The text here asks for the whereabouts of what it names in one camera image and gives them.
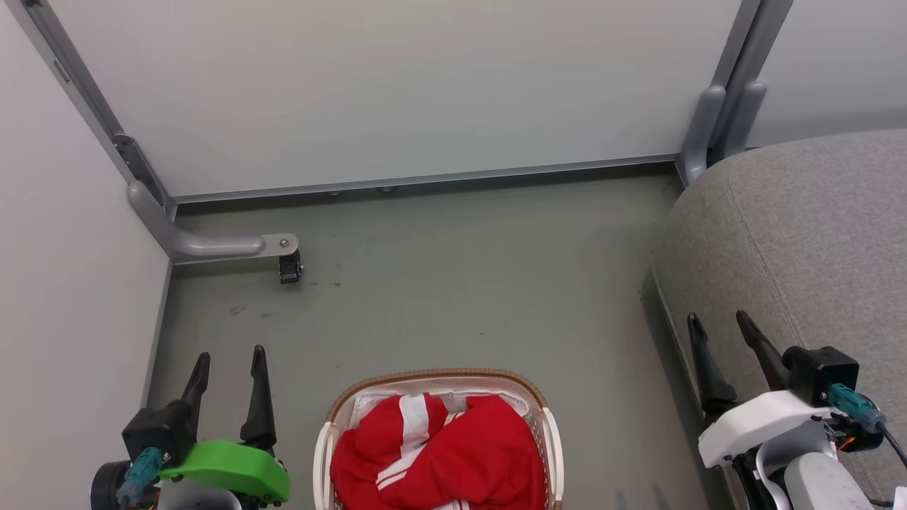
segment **teal connector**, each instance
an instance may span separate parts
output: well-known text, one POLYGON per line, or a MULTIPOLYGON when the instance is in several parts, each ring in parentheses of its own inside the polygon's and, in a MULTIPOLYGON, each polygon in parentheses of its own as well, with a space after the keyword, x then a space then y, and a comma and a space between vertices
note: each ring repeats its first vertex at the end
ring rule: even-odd
POLYGON ((126 472, 125 481, 116 491, 116 501, 120 508, 132 506, 139 501, 145 487, 151 483, 164 467, 161 451, 154 446, 145 448, 132 467, 126 472))
POLYGON ((868 398, 843 384, 832 384, 832 387, 828 390, 828 398, 826 400, 830 405, 841 409, 854 420, 860 422, 860 425, 867 432, 882 432, 882 428, 888 422, 885 414, 877 409, 868 398))

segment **brown woven rim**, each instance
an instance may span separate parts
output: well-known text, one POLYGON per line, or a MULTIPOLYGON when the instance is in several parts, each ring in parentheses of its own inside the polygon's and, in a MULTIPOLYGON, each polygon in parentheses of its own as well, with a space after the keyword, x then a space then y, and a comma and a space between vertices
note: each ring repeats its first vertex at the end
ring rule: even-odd
POLYGON ((516 374, 509 370, 498 370, 496 368, 436 368, 433 370, 415 370, 413 372, 400 372, 399 374, 391 374, 389 376, 381 376, 377 378, 369 378, 355 383, 353 386, 349 387, 346 391, 340 394, 340 397, 337 397, 337 400, 334 401, 334 405, 331 406, 331 410, 327 412, 327 421, 334 423, 334 418, 337 416, 337 412, 340 410, 340 407, 356 393, 366 389, 367 387, 378 386, 381 384, 388 384, 400 381, 409 381, 413 379, 426 379, 426 378, 500 378, 508 379, 522 387, 525 387, 533 397, 535 397, 536 402, 539 403, 539 407, 547 407, 548 402, 545 401, 545 397, 541 395, 541 391, 535 387, 529 379, 516 374))

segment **gray sofa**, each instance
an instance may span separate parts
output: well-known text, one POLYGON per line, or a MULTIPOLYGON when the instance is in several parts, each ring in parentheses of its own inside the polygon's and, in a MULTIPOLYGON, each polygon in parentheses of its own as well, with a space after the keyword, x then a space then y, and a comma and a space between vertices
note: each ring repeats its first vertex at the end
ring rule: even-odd
MULTIPOLYGON (((670 213, 654 272, 691 380, 686 316, 696 312, 739 398, 768 390, 736 325, 744 309, 782 352, 830 345, 856 358, 857 390, 907 443, 907 130, 719 162, 670 213)), ((842 457, 870 497, 907 485, 887 443, 842 457)))

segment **white plastic basket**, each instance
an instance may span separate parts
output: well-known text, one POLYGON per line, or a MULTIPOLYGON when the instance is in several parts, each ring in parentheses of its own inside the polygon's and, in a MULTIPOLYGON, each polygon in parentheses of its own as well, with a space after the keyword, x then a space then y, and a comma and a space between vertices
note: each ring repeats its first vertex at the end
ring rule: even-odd
POLYGON ((454 368, 405 372, 366 379, 345 391, 331 407, 321 427, 312 465, 312 491, 316 510, 343 510, 331 483, 331 457, 340 435, 358 426, 364 410, 382 397, 428 393, 459 399, 471 395, 500 395, 521 412, 529 424, 545 469, 546 510, 561 510, 564 492, 564 459, 561 434, 545 398, 526 378, 506 370, 454 368))

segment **white wall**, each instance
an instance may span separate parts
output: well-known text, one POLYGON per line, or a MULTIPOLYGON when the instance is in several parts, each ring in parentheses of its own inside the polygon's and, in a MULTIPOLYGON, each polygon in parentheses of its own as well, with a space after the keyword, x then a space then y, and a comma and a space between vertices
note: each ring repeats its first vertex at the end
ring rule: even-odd
POLYGON ((127 457, 169 261, 7 5, 0 73, 0 505, 87 508, 127 457))
POLYGON ((907 2, 794 0, 747 145, 907 127, 907 2))
POLYGON ((739 0, 53 0, 170 195, 679 152, 739 0))

